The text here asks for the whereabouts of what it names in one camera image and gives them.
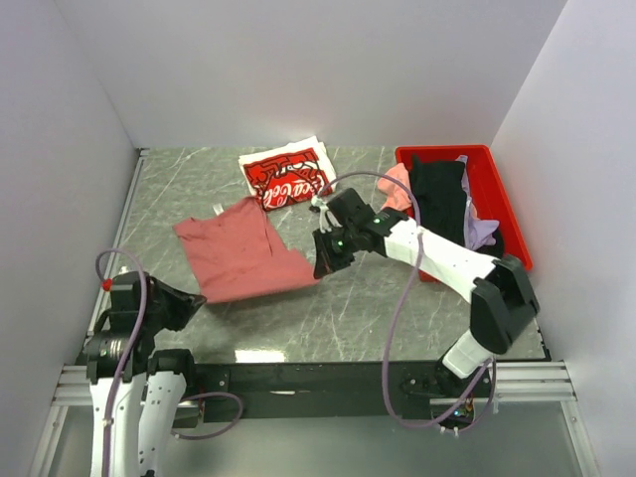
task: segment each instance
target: pink cloth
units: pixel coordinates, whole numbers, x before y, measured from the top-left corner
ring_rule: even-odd
[[[256,198],[217,217],[173,227],[208,303],[237,301],[318,283],[298,250],[288,250]]]
[[[410,190],[408,171],[401,162],[395,164],[386,172],[386,174],[390,177],[393,177],[394,179],[398,179]],[[405,211],[410,207],[410,199],[408,198],[408,194],[402,187],[394,184],[391,181],[388,181],[387,179],[380,179],[378,181],[378,189],[389,196],[382,208],[391,207],[392,209],[395,209],[397,211]]]

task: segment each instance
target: garment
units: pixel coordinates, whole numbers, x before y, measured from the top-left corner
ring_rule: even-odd
[[[421,225],[462,246],[467,196],[461,178],[465,168],[461,161],[422,163],[413,155],[408,173],[410,189],[421,212]]]
[[[395,164],[391,169],[386,172],[386,175],[389,177],[393,177],[394,179],[399,180],[405,186],[410,189],[410,181],[408,180],[408,171],[404,167],[404,165],[399,162]],[[391,207],[396,211],[405,211],[411,206],[410,198],[406,191],[394,184],[388,179],[381,178],[378,180],[378,189],[381,192],[387,194],[387,201],[384,203],[382,208]]]
[[[238,159],[247,186],[262,208],[273,211],[310,200],[336,178],[324,143],[316,136]],[[323,195],[333,192],[328,188]]]
[[[501,258],[502,256],[504,256],[504,247],[505,247],[504,238],[501,235],[501,231],[499,229],[496,229],[493,232],[493,243],[480,246],[475,251],[478,251],[479,253],[484,253],[490,256],[496,256],[497,258]]]
[[[456,161],[466,165],[468,156],[459,156]],[[499,226],[499,221],[480,220],[477,217],[477,210],[470,197],[470,184],[468,174],[464,170],[461,178],[461,188],[466,193],[466,210],[464,211],[464,246],[471,250],[476,250],[484,245],[494,245],[493,232]]]
[[[173,227],[208,303],[318,283],[298,250],[288,250],[256,198],[246,197],[212,219]]]

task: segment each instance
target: gray marble surface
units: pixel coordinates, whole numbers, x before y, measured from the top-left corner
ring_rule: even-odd
[[[137,191],[121,246],[171,286],[199,287],[171,226],[188,217],[206,219],[213,205],[225,208],[247,194],[240,154],[259,148],[151,149],[145,151]],[[386,171],[395,164],[391,147],[330,147],[338,174]],[[377,210],[384,196],[375,179],[352,178],[354,187]],[[288,247],[313,262],[311,231],[317,216],[308,204],[268,214]],[[125,263],[119,260],[115,270]],[[241,302],[207,305],[180,333],[162,331],[159,349],[187,347],[199,363],[377,361],[409,267],[360,253],[353,266],[314,287]],[[418,282],[402,309],[392,347],[394,360],[434,360],[467,329],[468,305],[440,283]],[[541,359],[541,336],[533,322],[509,359]]]

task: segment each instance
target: coca-cola logo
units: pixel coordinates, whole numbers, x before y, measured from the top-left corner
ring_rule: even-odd
[[[243,167],[266,211],[309,200],[327,183],[313,149],[271,157]]]

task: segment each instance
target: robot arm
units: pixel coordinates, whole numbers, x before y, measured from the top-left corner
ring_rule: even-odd
[[[349,266],[354,253],[374,251],[416,265],[447,284],[470,303],[470,328],[445,353],[441,363],[459,379],[470,376],[486,359],[506,353],[539,312],[539,302],[519,260],[477,253],[419,227],[393,209],[375,213],[358,193],[347,189],[327,203],[338,221],[331,231],[314,231],[314,276]]]
[[[195,376],[190,351],[162,350],[153,355],[154,336],[162,329],[185,328],[205,303],[205,297],[174,289],[147,274],[145,278],[149,294],[143,325],[114,400],[108,477],[163,475],[161,458],[177,406]],[[136,272],[113,278],[111,306],[104,315],[109,320],[109,329],[102,330],[101,323],[84,347],[93,409],[91,477],[103,475],[104,410],[115,368],[138,315],[139,281]]]

